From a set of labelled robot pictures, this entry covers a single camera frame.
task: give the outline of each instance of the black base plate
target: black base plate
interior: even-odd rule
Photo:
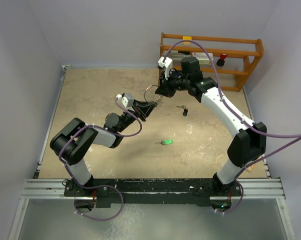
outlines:
[[[240,196],[236,182],[218,189],[211,178],[181,179],[94,179],[94,186],[111,185],[123,195],[126,204],[195,204],[200,207],[211,206],[210,197],[225,197],[229,191],[232,196]],[[85,190],[68,180],[66,197],[92,197],[92,190]],[[97,189],[97,208],[109,208],[121,202],[118,193],[111,188]]]

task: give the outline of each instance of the green key tag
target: green key tag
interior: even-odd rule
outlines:
[[[172,143],[174,143],[174,141],[171,140],[171,139],[163,141],[163,145],[169,145],[169,144],[172,144]]]

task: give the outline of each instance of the beige floor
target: beige floor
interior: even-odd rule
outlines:
[[[49,148],[51,138],[72,118],[102,126],[108,113],[122,111],[114,104],[117,94],[131,93],[143,101],[146,87],[157,84],[157,69],[87,68],[69,69],[52,124],[39,178],[68,178],[64,167]],[[226,96],[249,116],[243,92],[226,91]],[[186,105],[188,116],[176,106]],[[124,134],[138,130],[137,123]],[[173,139],[174,143],[155,144]],[[231,137],[212,111],[187,92],[164,98],[142,132],[123,139],[115,149],[93,145],[85,156],[94,178],[211,178],[227,159]],[[243,178],[265,178],[263,163]]]

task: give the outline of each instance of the orange wooden rack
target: orange wooden rack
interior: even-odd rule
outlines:
[[[183,35],[176,34],[165,34],[161,33],[160,41],[160,56],[162,56],[164,51],[170,49],[170,45],[164,45],[164,39],[183,39]],[[218,68],[217,72],[220,74],[233,74],[235,75],[236,86],[221,86],[223,90],[230,91],[240,91],[244,84],[247,82],[251,73],[254,71],[255,67],[259,63],[260,59],[264,54],[264,48],[262,45],[261,39],[239,39],[239,38],[225,38],[225,37],[211,37],[211,36],[191,36],[191,39],[194,41],[211,41],[211,42],[224,42],[224,43],[238,43],[238,44],[254,44],[255,51],[240,51],[240,50],[231,50],[231,49],[217,49],[217,48],[206,48],[209,53],[212,53],[214,56],[219,57],[220,54],[227,54],[227,58],[237,58],[243,59],[243,70],[232,70],[232,69],[222,69]],[[186,52],[197,52],[202,53],[203,50],[199,47],[192,46],[175,46],[174,50],[186,51]],[[254,60],[249,61],[249,56],[253,56]],[[174,68],[181,70],[179,65],[174,65]],[[201,67],[203,72],[213,73],[212,68]]]

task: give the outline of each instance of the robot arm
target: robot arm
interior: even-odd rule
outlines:
[[[219,96],[217,83],[210,77],[203,78],[199,61],[195,57],[186,57],[181,60],[182,71],[172,68],[171,59],[166,58],[166,61],[163,61],[162,57],[158,62],[158,68],[163,72],[156,93],[171,98],[176,91],[188,91],[200,103],[210,108],[231,134],[233,141],[227,151],[228,160],[213,177],[221,188],[231,184],[242,168],[265,153],[266,137],[253,132],[244,125],[223,104],[221,97],[249,125],[264,133],[267,130],[266,126],[262,122],[255,124],[241,113],[225,95]]]
[[[135,100],[128,93],[117,95],[117,99],[122,102],[123,106],[130,113],[143,122],[146,121],[146,118],[157,106],[156,102],[149,103]],[[110,113],[106,116],[103,128],[89,127],[85,129],[66,147],[62,155],[63,160],[67,162],[71,175],[81,185],[86,187],[93,186],[93,176],[89,173],[84,160],[84,155],[91,144],[102,145],[108,148],[117,147],[124,138],[124,135],[118,133],[125,130],[136,118],[126,111],[121,115]],[[85,126],[85,122],[79,118],[74,118],[51,140],[50,148],[56,155],[59,155],[71,137]]]

